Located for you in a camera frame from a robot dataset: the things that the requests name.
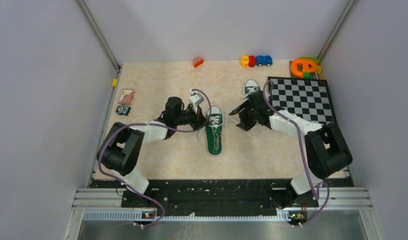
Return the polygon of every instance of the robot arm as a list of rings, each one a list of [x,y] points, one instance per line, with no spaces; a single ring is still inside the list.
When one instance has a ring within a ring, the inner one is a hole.
[[[182,99],[176,96],[169,97],[164,111],[160,116],[147,123],[130,126],[123,129],[109,142],[105,149],[101,163],[112,171],[116,177],[124,180],[140,193],[144,193],[149,182],[142,176],[139,169],[135,168],[141,146],[157,140],[169,139],[176,131],[179,125],[190,125],[193,130],[201,128],[206,123],[203,111],[199,106],[204,101],[199,93],[191,92],[189,105],[184,109]],[[108,142],[110,137],[124,127],[125,124],[116,122],[110,129],[104,143]],[[98,150],[96,159],[98,160],[104,148],[104,143]]]
[[[248,100],[229,115],[239,115],[240,123],[236,126],[244,131],[249,131],[256,124],[260,124],[294,138],[298,137],[298,133],[291,121],[297,123],[300,135],[304,138],[310,178],[315,186],[352,163],[353,158],[338,125],[310,122],[279,106],[276,106],[275,110],[288,120],[273,112],[266,104],[263,92],[258,90],[249,94]],[[290,191],[287,195],[290,196],[291,202],[310,190],[311,186],[305,171],[293,178],[286,189]]]

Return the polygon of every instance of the red toy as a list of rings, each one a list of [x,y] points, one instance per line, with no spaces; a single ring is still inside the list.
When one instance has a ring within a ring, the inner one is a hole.
[[[255,65],[256,65],[256,57],[255,56],[249,56],[248,67],[254,68]]]
[[[202,57],[196,57],[192,60],[192,65],[194,68],[200,66],[204,63],[204,59]]]

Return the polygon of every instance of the sneaker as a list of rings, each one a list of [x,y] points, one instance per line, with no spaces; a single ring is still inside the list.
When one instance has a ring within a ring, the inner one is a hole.
[[[244,88],[242,92],[244,95],[243,98],[246,99],[249,94],[254,93],[255,91],[258,91],[258,90],[260,90],[260,86],[256,82],[256,80],[248,79],[244,84]]]
[[[213,157],[222,153],[222,124],[222,110],[218,106],[212,106],[209,124],[205,126],[205,134],[207,136],[207,151]]]

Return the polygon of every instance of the wooden table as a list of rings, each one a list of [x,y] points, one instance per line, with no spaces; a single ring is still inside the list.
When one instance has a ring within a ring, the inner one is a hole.
[[[289,77],[290,59],[274,60],[273,66],[243,68],[238,60],[205,61],[198,68],[191,61],[125,63],[116,90],[107,131],[115,122],[143,123],[156,119],[167,98],[177,96],[187,105],[189,90],[204,91],[211,104],[219,106],[225,121],[230,111],[243,102],[242,88],[248,79],[261,87],[267,77]],[[128,116],[115,113],[123,89],[134,89]],[[201,104],[208,110],[207,102]],[[237,115],[232,117],[239,121]],[[256,125],[249,132],[223,125],[223,152],[218,157],[206,151],[206,135],[175,133],[168,140],[142,145],[137,167],[147,179],[274,179],[293,178],[303,170],[298,141],[281,132]],[[179,129],[190,130],[189,126]],[[332,177],[343,178],[342,171]],[[108,179],[99,171],[95,179]]]

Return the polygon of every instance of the gray floor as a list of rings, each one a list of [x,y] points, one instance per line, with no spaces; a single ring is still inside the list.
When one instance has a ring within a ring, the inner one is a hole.
[[[366,240],[358,211],[324,211],[304,228],[285,222],[161,222],[150,228],[84,221],[78,240]]]

